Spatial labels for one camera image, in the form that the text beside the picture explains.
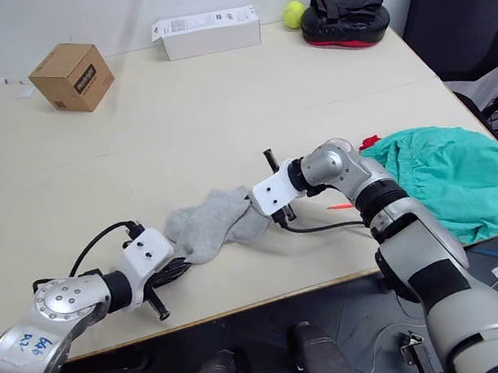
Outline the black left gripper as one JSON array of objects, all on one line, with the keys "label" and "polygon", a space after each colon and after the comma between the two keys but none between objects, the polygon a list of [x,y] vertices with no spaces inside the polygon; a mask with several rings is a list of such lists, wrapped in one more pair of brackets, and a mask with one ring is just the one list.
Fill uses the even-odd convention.
[{"label": "black left gripper", "polygon": [[173,258],[165,265],[165,270],[160,270],[159,272],[154,273],[145,282],[143,287],[144,301],[151,305],[152,309],[154,309],[159,316],[160,321],[164,321],[169,318],[170,311],[165,307],[160,297],[156,294],[156,290],[161,286],[167,285],[168,283],[171,283],[183,276],[191,266],[192,263],[188,262],[184,257]]}]

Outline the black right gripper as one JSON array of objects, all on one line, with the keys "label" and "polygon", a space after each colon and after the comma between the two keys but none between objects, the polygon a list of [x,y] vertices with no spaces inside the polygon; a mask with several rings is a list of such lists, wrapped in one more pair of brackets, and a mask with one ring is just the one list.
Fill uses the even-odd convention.
[{"label": "black right gripper", "polygon": [[[277,173],[277,171],[279,170],[279,165],[275,159],[275,155],[273,155],[272,153],[272,150],[264,150],[263,155],[265,156],[266,162],[272,170],[272,173]],[[287,204],[287,206],[283,207],[280,211],[276,211],[274,214],[272,214],[272,220],[276,222],[281,228],[287,228],[289,226],[289,222],[295,220],[295,213],[292,207]]]}]

